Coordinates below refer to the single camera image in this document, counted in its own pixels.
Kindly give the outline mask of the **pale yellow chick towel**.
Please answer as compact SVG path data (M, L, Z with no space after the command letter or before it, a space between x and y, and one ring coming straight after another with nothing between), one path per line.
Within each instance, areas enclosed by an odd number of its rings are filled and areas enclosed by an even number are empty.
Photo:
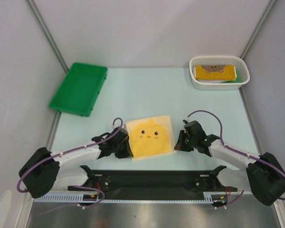
M126 122L132 160L175 153L175 140L168 115Z

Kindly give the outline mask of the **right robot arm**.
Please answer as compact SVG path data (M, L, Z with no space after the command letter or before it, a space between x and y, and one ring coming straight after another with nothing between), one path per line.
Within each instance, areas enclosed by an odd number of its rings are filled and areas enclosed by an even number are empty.
M266 206L272 205L285 193L285 172L274 155L249 154L224 144L216 135L207 135L197 121L184 121L175 149L191 152L197 150L208 157L223 160L234 167L219 166L209 179L210 187L219 191L235 187L251 192Z

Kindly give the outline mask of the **white towel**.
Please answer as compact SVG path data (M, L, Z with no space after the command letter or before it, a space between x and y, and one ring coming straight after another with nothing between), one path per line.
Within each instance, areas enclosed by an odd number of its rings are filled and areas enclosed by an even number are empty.
M201 80L201 79L197 79L197 73L196 73L196 67L193 68L194 69L194 78L199 81L200 83L224 83L224 80Z

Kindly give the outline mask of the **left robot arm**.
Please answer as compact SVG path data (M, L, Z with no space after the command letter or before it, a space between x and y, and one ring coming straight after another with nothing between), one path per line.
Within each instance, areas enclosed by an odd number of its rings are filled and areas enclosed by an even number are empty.
M37 199L51 190L90 190L95 185L95 176L83 163L114 154L123 159L132 156L129 134L121 128L111 133L93 137L91 142L77 148L50 152L42 147L35 151L19 171L20 183Z

